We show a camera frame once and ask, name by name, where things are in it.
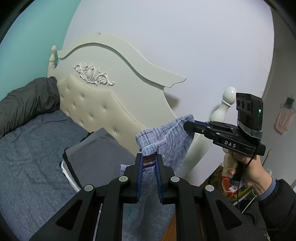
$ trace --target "pillow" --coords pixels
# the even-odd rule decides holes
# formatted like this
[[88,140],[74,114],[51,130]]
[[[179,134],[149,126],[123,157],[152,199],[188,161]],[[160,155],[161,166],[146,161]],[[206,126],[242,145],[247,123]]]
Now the pillow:
[[132,165],[136,159],[104,128],[67,148],[63,158],[63,173],[76,191],[87,184],[95,187],[109,184],[120,176],[121,164]]
[[59,104],[55,77],[34,79],[11,91],[0,101],[0,138],[40,114],[59,110]]

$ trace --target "mattress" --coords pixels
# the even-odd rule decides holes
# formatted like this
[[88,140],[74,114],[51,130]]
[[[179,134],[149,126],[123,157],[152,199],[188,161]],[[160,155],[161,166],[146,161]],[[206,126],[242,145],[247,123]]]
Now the mattress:
[[75,194],[59,163],[87,135],[61,110],[43,114],[0,139],[0,212],[27,241]]

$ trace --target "blue checkered cloth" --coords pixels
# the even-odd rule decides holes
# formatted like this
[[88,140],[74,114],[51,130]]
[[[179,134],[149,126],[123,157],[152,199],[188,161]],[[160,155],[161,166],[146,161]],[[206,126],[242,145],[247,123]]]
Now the blue checkered cloth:
[[[183,124],[186,121],[194,122],[193,115],[180,117],[161,127],[139,132],[136,135],[136,142],[140,147],[141,153],[144,156],[148,156],[157,151],[158,154],[162,155],[164,165],[172,167],[176,173],[182,165],[194,137],[193,132],[188,133],[184,130]],[[121,166],[122,174],[124,173],[125,168],[126,165]],[[155,199],[155,192],[157,192],[154,168],[155,166],[147,167],[143,171],[143,181],[139,202],[137,204],[124,205],[123,240],[139,240],[139,237],[135,236],[137,234],[141,234],[141,236],[143,235],[145,229],[141,227],[141,221],[143,219],[145,201],[150,194],[150,196],[153,196]],[[154,210],[146,212],[147,215],[144,216],[144,219],[152,220],[155,219],[155,217],[151,217],[151,215],[159,215],[160,218],[162,218],[161,216],[165,216],[165,219],[169,221],[173,215],[174,208],[170,205],[164,205],[169,206],[169,208],[166,207],[161,209],[159,199],[155,199],[153,202],[155,202],[155,205],[149,206],[151,206],[150,208]],[[162,227],[163,231],[165,231],[167,225],[163,226],[159,224],[158,226]],[[155,233],[157,232],[154,232],[151,240],[156,238]],[[158,236],[161,238],[163,232],[158,233]],[[151,232],[145,235],[145,240],[148,240],[147,237],[149,235],[151,236]]]

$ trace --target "white bedpost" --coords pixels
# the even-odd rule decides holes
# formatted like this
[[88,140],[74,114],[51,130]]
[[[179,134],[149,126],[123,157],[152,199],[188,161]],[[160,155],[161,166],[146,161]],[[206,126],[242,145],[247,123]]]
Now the white bedpost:
[[[213,114],[211,114],[210,121],[225,121],[227,110],[235,102],[236,92],[236,89],[233,87],[229,87],[224,91],[221,104],[219,108],[215,110]],[[212,140],[205,138],[204,135],[196,133],[184,159],[184,163],[178,171],[177,175],[180,177],[185,177],[186,174],[190,172],[199,162],[199,160],[206,154],[212,144]]]
[[56,53],[56,51],[57,51],[57,47],[55,45],[52,46],[52,53],[50,55],[49,64],[48,64],[48,67],[47,67],[47,77],[52,76],[51,72],[55,68],[54,62],[55,62],[55,53]]

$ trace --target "pink hanging towel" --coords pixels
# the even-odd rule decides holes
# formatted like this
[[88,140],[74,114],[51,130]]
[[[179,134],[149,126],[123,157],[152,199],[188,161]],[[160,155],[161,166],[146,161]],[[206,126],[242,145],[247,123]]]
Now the pink hanging towel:
[[274,124],[275,130],[281,135],[285,131],[289,130],[289,127],[293,120],[293,116],[294,116],[293,110],[282,107],[278,115],[278,118],[276,119],[276,122]]

